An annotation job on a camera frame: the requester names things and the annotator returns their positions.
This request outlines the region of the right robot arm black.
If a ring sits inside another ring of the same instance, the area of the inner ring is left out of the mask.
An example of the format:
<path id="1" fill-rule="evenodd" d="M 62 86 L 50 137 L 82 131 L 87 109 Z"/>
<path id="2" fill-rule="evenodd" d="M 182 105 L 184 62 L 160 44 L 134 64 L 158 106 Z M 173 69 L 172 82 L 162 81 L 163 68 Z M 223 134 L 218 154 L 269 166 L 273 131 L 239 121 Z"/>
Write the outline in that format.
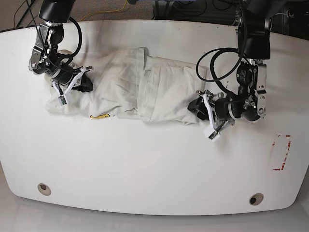
<path id="1" fill-rule="evenodd" d="M 80 92 L 90 92 L 93 84 L 81 68 L 74 68 L 73 58 L 79 53 L 82 46 L 82 30 L 70 14 L 75 1 L 73 0 L 44 0 L 39 12 L 43 20 L 36 27 L 37 38 L 29 60 L 29 69 L 36 75 L 46 74 L 54 81 L 56 87 L 71 84 L 77 75 L 81 75 L 72 89 Z M 78 31 L 78 45 L 72 54 L 58 52 L 58 44 L 64 39 L 63 24 L 72 22 Z"/>

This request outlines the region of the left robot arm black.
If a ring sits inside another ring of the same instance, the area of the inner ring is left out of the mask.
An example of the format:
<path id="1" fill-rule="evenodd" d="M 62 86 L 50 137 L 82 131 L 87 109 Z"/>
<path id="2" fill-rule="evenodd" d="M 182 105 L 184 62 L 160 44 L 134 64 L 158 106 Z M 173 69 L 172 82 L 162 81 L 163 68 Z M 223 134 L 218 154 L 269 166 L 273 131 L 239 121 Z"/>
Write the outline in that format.
<path id="1" fill-rule="evenodd" d="M 237 48 L 217 48 L 210 62 L 212 79 L 198 74 L 204 82 L 213 82 L 221 90 L 197 91 L 199 97 L 188 105 L 188 110 L 201 120 L 208 120 L 205 134 L 214 139 L 219 133 L 244 118 L 253 123 L 266 115 L 265 60 L 270 59 L 270 31 L 272 17 L 285 5 L 284 0 L 241 0 L 236 12 Z M 224 53 L 236 53 L 238 60 L 227 74 L 218 77 L 214 63 Z"/>

